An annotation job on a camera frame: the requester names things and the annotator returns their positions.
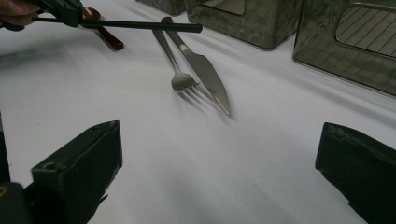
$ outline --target mesh container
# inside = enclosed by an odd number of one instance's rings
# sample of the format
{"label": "mesh container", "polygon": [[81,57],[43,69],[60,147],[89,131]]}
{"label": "mesh container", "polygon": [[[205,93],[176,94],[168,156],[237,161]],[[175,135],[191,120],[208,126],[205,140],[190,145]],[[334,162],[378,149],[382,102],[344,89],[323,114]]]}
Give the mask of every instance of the mesh container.
{"label": "mesh container", "polygon": [[186,10],[184,0],[136,0],[136,2],[154,7],[167,14],[176,16]]}
{"label": "mesh container", "polygon": [[185,0],[189,20],[261,49],[294,34],[303,0]]}
{"label": "mesh container", "polygon": [[305,0],[298,63],[396,95],[396,1]]}

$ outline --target knife blade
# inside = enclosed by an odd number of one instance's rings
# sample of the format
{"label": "knife blade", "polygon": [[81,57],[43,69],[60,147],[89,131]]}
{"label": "knife blade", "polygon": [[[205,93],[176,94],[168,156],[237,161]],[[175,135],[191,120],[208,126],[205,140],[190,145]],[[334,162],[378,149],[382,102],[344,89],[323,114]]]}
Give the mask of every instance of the knife blade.
{"label": "knife blade", "polygon": [[[172,23],[171,17],[164,17],[161,22]],[[166,31],[178,49],[183,53],[197,76],[204,83],[226,115],[231,115],[227,91],[212,63],[204,55],[194,53],[180,38],[177,32]]]}

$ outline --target silverware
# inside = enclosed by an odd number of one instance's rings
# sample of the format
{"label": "silverware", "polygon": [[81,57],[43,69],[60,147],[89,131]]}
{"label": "silverware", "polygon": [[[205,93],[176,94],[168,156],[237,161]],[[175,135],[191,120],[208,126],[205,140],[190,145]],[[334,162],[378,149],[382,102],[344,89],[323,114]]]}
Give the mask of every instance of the silverware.
{"label": "silverware", "polygon": [[[163,23],[172,23],[171,17],[165,17],[161,20]],[[218,73],[215,71],[212,63],[204,55],[196,54],[183,42],[177,32],[166,31],[172,41],[178,46],[184,57],[187,59],[197,76],[205,84],[209,92],[220,105],[226,115],[231,115],[230,103],[227,92]]]}
{"label": "silverware", "polygon": [[175,69],[175,76],[172,78],[171,81],[174,91],[180,92],[186,90],[187,88],[192,88],[198,85],[199,83],[196,82],[194,78],[192,78],[192,76],[181,72],[178,68],[175,57],[172,54],[172,50],[169,48],[168,42],[166,41],[163,32],[160,30],[153,30],[152,33],[154,33],[154,36],[157,38],[161,47],[163,47],[163,51],[165,51],[166,56],[168,56],[172,66]]}

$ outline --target knife handle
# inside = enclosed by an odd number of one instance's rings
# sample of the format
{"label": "knife handle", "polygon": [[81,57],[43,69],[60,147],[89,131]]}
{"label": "knife handle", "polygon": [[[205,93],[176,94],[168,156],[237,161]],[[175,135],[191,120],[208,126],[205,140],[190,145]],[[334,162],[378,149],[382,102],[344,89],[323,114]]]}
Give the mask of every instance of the knife handle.
{"label": "knife handle", "polygon": [[122,41],[118,40],[113,34],[111,34],[105,27],[98,26],[96,27],[97,31],[102,35],[105,41],[113,48],[114,50],[123,49],[124,44]]}
{"label": "knife handle", "polygon": [[[173,23],[172,17],[164,17],[161,20],[162,23]],[[177,45],[180,50],[189,49],[189,47],[183,42],[177,32],[175,31],[166,31],[166,33],[171,37],[172,41]]]}

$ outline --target black rod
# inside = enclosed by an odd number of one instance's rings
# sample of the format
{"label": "black rod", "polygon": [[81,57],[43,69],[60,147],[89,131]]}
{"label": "black rod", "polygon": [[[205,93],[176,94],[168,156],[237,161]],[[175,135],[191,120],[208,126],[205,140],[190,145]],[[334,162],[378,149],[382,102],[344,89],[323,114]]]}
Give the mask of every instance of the black rod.
{"label": "black rod", "polygon": [[0,184],[10,182],[9,166],[7,159],[6,140],[4,139],[3,125],[0,112]]}
{"label": "black rod", "polygon": [[[53,18],[33,18],[33,21],[61,22]],[[87,21],[82,20],[82,26],[110,26],[120,28],[146,29],[146,30],[164,30],[176,32],[201,33],[203,27],[201,24],[188,23],[160,23],[146,21]]]}

